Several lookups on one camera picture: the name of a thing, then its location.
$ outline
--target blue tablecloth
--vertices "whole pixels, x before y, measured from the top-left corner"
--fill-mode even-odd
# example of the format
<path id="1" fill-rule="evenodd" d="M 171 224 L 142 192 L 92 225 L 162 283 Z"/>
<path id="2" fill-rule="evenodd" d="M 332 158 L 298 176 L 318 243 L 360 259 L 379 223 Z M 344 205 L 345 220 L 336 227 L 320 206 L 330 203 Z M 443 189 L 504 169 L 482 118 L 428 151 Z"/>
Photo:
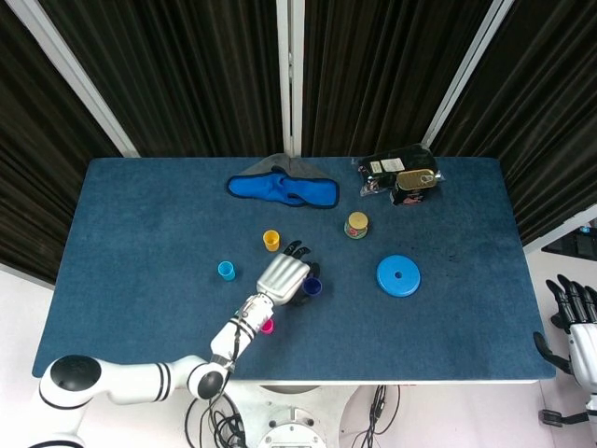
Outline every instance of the blue tablecloth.
<path id="1" fill-rule="evenodd" d="M 68 354 L 118 363 L 211 356 L 209 343 L 273 259 L 262 243 L 300 239 L 324 292 L 275 310 L 276 330 L 244 352 L 236 379 L 287 381 L 528 380 L 554 369 L 539 356 L 535 294 L 498 161 L 439 158 L 446 181 L 423 203 L 361 198 L 348 158 L 307 159 L 340 184 L 331 210 L 226 193 L 256 159 L 99 159 L 91 163 L 64 251 L 33 374 Z M 369 232 L 351 240 L 356 210 Z M 390 297 L 384 258 L 413 259 L 418 291 Z M 234 262 L 224 282 L 216 267 Z"/>

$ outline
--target round blue plate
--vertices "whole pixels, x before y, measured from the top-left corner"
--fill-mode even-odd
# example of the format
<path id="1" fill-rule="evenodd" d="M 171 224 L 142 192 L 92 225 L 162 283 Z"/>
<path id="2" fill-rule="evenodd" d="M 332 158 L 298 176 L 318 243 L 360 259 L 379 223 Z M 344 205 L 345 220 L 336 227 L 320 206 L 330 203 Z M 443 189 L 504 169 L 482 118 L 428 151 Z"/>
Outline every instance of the round blue plate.
<path id="1" fill-rule="evenodd" d="M 391 296 L 407 297 L 421 284 L 421 273 L 408 257 L 392 255 L 377 267 L 377 283 Z"/>

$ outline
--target curtain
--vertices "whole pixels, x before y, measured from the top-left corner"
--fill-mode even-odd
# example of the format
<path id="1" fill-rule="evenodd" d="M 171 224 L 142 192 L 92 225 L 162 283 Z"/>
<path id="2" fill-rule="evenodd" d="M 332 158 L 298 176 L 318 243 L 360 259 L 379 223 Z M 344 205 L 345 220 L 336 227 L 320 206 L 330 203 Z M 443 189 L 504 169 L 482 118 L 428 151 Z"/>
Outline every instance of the curtain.
<path id="1" fill-rule="evenodd" d="M 119 156 L 0 2 L 0 262 L 53 283 L 89 161 Z"/>
<path id="2" fill-rule="evenodd" d="M 41 0 L 142 156 L 284 151 L 275 0 Z"/>
<path id="3" fill-rule="evenodd" d="M 418 143 L 491 0 L 308 0 L 302 154 Z"/>
<path id="4" fill-rule="evenodd" d="M 597 2 L 518 0 L 432 145 L 501 161 L 525 244 L 597 203 L 596 36 Z"/>

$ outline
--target small jar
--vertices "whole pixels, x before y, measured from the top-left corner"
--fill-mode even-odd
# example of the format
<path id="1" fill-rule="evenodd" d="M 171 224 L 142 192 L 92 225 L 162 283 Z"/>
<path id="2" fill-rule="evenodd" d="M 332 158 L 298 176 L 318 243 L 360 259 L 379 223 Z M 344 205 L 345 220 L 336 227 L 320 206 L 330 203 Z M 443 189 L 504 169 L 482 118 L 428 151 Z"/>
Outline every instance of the small jar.
<path id="1" fill-rule="evenodd" d="M 349 238 L 360 240 L 367 234 L 368 218 L 362 212 L 353 212 L 344 223 L 344 233 Z"/>

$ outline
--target robotic arm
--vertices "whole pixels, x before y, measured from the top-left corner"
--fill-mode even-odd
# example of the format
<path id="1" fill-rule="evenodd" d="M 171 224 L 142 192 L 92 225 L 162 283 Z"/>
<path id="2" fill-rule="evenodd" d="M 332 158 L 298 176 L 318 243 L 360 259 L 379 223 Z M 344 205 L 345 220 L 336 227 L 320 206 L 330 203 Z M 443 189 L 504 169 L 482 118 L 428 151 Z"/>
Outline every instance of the robotic arm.
<path id="1" fill-rule="evenodd" d="M 273 307 L 288 303 L 311 269 L 300 257 L 306 247 L 293 243 L 279 254 L 257 280 L 257 294 L 211 342 L 212 358 L 183 357 L 173 363 L 119 365 L 93 357 L 67 356 L 44 373 L 34 396 L 33 427 L 39 434 L 30 448 L 83 448 L 78 428 L 90 401 L 98 394 L 116 404 L 163 401 L 176 388 L 186 387 L 195 398 L 221 394 L 234 372 L 237 358 L 273 315 Z"/>
<path id="2" fill-rule="evenodd" d="M 551 322 L 568 335 L 570 358 L 554 355 L 541 333 L 534 333 L 535 346 L 541 356 L 561 371 L 574 375 L 578 384 L 590 394 L 585 413 L 562 417 L 558 412 L 544 409 L 540 420 L 555 427 L 589 421 L 593 440 L 597 445 L 597 291 L 571 282 L 558 275 L 563 289 L 551 280 L 549 290 L 558 303 L 558 313 Z"/>

